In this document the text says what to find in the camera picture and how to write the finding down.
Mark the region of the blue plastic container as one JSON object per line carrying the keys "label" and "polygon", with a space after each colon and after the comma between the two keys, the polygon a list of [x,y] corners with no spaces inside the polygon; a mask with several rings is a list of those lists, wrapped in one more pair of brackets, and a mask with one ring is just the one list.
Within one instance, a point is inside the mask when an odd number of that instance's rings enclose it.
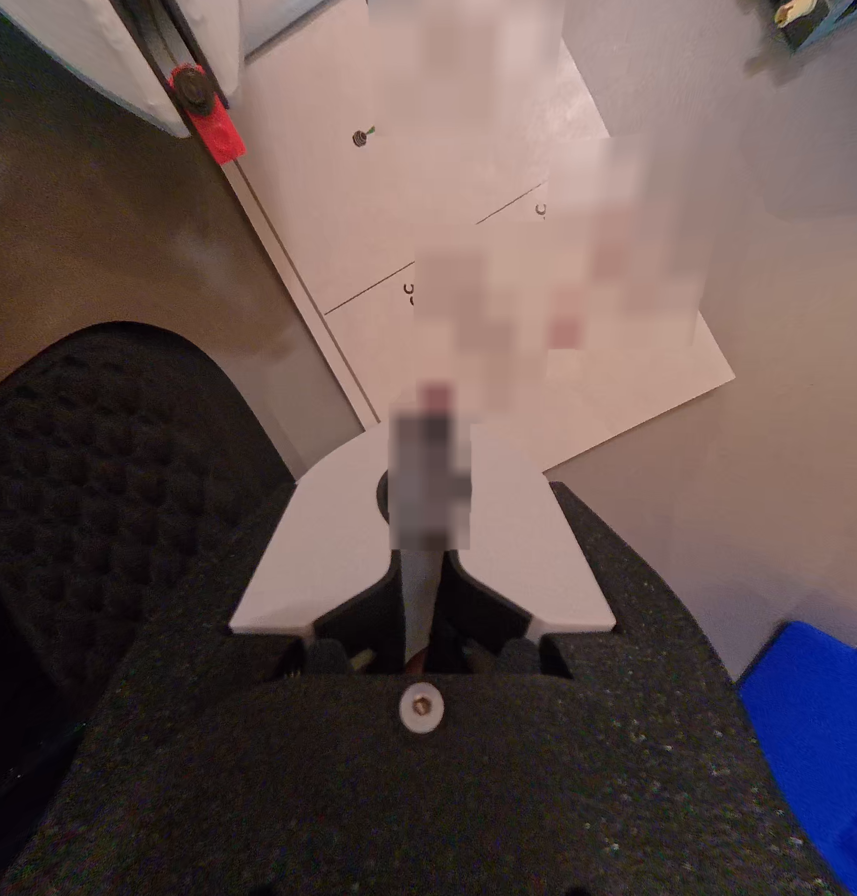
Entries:
{"label": "blue plastic container", "polygon": [[857,894],[857,647],[785,623],[738,692],[793,814]]}

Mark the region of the lego instruction booklet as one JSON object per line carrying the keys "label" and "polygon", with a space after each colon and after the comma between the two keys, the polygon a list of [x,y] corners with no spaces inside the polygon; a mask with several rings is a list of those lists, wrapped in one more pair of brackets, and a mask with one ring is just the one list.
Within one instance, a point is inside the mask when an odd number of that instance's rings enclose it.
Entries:
{"label": "lego instruction booklet", "polygon": [[[539,222],[539,138],[517,127],[490,163],[445,161],[426,185],[367,134],[367,2],[240,2],[230,111],[246,152],[224,172],[355,414],[388,419],[411,376],[415,261],[407,214],[485,229]],[[701,315],[689,347],[551,360],[479,419],[547,471],[735,380]]]}

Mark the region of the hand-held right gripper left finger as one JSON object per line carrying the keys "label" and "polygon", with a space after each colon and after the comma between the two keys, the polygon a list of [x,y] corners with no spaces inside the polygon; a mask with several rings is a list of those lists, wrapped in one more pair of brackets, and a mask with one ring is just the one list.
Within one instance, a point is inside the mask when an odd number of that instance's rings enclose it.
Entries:
{"label": "hand-held right gripper left finger", "polygon": [[230,621],[234,634],[334,640],[374,670],[405,666],[400,551],[379,507],[389,428],[346,442],[300,478]]}

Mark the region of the red lego piece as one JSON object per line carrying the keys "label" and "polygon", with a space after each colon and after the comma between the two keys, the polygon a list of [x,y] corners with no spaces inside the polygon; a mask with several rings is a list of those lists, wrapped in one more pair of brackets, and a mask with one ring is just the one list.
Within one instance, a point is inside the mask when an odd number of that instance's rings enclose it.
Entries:
{"label": "red lego piece", "polygon": [[187,120],[188,124],[192,126],[195,135],[200,139],[202,145],[209,152],[214,161],[219,165],[225,165],[242,157],[245,153],[244,141],[235,125],[232,123],[229,112],[213,85],[211,84],[215,91],[214,111],[208,118],[198,118],[188,115],[187,112],[179,106],[173,90],[171,89],[169,80],[170,75],[168,78],[169,90],[173,99],[176,100],[176,105],[179,108],[180,114]]}

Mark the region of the partly built lego model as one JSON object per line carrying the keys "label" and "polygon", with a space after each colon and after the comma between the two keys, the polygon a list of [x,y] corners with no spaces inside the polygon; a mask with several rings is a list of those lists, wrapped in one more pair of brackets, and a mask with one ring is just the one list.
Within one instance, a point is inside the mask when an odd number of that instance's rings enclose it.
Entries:
{"label": "partly built lego model", "polygon": [[773,23],[794,53],[857,18],[857,1],[775,1],[771,6]]}

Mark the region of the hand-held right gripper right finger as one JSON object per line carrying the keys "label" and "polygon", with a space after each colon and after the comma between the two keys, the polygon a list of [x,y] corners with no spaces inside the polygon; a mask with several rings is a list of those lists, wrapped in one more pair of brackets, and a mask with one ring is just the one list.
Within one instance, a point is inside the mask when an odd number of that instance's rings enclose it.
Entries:
{"label": "hand-held right gripper right finger", "polygon": [[616,619],[543,473],[501,436],[470,432],[468,546],[430,554],[430,671],[469,673],[467,643],[609,634]]}

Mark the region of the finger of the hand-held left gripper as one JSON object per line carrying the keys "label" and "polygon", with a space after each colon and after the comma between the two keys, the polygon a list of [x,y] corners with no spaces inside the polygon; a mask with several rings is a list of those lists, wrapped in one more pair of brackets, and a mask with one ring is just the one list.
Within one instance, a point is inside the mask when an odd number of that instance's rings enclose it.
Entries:
{"label": "finger of the hand-held left gripper", "polygon": [[150,1],[155,71],[165,83],[181,63],[195,63],[230,109],[241,84],[243,51],[238,1]]}
{"label": "finger of the hand-held left gripper", "polygon": [[189,130],[110,1],[0,1],[0,13],[65,69],[177,138]]}

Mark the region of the black mesh chair cushion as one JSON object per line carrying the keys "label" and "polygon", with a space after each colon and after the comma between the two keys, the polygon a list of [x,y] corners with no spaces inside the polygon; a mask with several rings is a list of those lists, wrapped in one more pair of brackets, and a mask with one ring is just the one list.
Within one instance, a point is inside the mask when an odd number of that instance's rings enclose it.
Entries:
{"label": "black mesh chair cushion", "polygon": [[228,376],[166,330],[79,330],[0,383],[0,791],[293,482]]}

